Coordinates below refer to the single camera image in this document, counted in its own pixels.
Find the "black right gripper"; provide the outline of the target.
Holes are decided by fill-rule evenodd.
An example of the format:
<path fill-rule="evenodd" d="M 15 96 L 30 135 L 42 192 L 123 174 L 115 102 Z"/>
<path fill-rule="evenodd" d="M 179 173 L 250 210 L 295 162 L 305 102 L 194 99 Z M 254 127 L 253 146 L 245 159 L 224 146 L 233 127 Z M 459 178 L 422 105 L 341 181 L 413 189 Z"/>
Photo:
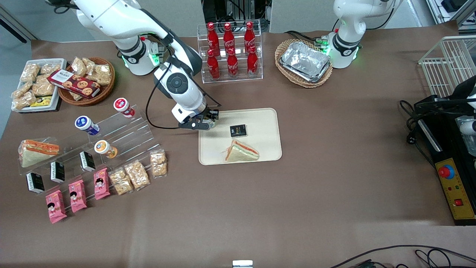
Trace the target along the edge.
<path fill-rule="evenodd" d="M 188 128 L 192 130 L 204 130 L 208 131 L 216 126 L 216 123 L 210 123 L 211 120 L 219 119 L 218 109 L 208 109 L 200 114 L 196 114 L 193 117 L 188 118 Z"/>

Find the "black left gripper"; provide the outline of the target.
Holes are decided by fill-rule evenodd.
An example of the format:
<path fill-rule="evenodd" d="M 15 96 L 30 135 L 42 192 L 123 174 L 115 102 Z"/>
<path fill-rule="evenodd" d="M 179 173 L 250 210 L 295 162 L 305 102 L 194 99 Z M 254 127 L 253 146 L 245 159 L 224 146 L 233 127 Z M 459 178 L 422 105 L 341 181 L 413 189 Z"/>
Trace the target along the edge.
<path fill-rule="evenodd" d="M 476 77 L 473 76 L 457 85 L 454 92 L 447 98 L 440 98 L 437 95 L 430 95 L 415 103 L 416 113 L 419 116 L 430 114 L 452 114 L 438 107 L 448 107 L 457 111 L 475 112 L 475 83 Z"/>

